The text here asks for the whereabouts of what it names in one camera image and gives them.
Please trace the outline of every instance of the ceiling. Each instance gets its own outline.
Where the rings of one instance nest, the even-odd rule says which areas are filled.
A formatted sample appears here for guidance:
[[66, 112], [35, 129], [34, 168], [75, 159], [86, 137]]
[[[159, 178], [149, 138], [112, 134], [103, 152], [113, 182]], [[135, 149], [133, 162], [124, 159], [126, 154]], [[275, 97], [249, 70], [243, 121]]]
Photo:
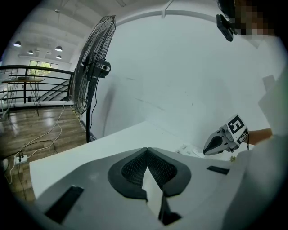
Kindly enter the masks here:
[[[21, 24], [10, 41], [10, 47], [21, 56], [70, 62], [74, 50], [110, 12], [139, 0], [44, 0]], [[13, 44], [21, 41], [21, 47]], [[54, 48], [61, 45], [63, 52]]]

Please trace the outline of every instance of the white table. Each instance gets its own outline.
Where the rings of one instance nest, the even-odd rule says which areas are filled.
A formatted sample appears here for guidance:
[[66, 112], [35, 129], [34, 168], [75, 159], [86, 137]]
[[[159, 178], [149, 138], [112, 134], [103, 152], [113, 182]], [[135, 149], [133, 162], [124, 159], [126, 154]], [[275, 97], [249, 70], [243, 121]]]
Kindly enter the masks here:
[[142, 122], [94, 142], [32, 161], [29, 165], [35, 197], [38, 198], [55, 182], [92, 160], [142, 147], [157, 147], [174, 152], [184, 144], [180, 138], [149, 122]]

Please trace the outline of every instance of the fan grille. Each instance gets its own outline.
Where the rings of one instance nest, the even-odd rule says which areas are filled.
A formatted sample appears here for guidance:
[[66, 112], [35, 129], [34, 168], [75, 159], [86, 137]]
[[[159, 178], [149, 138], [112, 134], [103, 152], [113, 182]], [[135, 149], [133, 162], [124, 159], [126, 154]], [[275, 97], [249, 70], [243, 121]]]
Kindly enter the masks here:
[[80, 114], [91, 105], [99, 80], [94, 70], [101, 67], [100, 60], [105, 60], [115, 29], [115, 16], [103, 17], [83, 47], [74, 73], [72, 94], [75, 110]]

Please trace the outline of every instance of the black slot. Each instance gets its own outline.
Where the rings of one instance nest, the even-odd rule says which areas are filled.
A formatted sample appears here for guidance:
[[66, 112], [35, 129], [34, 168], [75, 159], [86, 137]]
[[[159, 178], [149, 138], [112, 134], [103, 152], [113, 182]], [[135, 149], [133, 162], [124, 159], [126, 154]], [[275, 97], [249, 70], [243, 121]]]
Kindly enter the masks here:
[[210, 171], [214, 171], [214, 172], [218, 172], [218, 173], [222, 173], [222, 174], [225, 174], [227, 175], [230, 171], [230, 169], [227, 169], [227, 168], [220, 168], [220, 167], [217, 167], [217, 166], [209, 166], [207, 168], [208, 170]]
[[81, 187], [71, 186], [45, 215], [61, 224], [83, 191]]

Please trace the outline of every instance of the fan motor housing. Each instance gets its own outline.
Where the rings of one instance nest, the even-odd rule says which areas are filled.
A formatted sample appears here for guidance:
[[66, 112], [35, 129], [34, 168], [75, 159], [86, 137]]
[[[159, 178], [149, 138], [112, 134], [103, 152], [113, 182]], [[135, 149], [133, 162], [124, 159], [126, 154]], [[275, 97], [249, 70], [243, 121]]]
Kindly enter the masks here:
[[105, 78], [111, 71], [111, 65], [106, 60], [99, 60], [99, 66], [89, 70], [89, 75], [93, 77]]

